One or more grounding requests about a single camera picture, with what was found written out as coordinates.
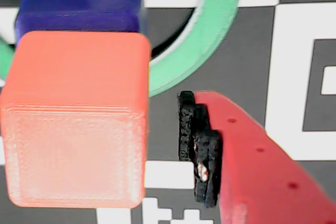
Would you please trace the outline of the red gripper finger with black pad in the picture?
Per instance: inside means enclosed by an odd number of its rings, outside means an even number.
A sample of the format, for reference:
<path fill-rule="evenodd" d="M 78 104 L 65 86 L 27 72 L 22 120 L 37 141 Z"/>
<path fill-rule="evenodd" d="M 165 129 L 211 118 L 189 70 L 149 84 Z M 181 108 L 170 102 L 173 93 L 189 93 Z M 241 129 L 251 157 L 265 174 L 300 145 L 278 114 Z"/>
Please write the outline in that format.
<path fill-rule="evenodd" d="M 221 223 L 335 223 L 335 202 L 244 109 L 215 91 L 178 96 L 181 161 Z"/>

